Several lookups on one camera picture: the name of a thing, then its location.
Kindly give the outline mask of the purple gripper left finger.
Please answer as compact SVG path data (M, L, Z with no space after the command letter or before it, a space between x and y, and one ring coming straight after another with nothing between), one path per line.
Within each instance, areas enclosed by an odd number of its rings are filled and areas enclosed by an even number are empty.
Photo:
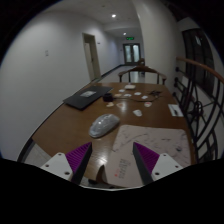
M79 185L92 154L92 143L86 143L64 154L54 155L41 168L76 185Z

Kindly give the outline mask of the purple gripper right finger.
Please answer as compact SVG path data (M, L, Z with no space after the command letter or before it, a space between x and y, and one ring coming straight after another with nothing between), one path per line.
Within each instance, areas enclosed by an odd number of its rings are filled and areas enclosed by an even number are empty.
M158 154L139 143L133 143L133 155L144 185L182 169L167 153Z

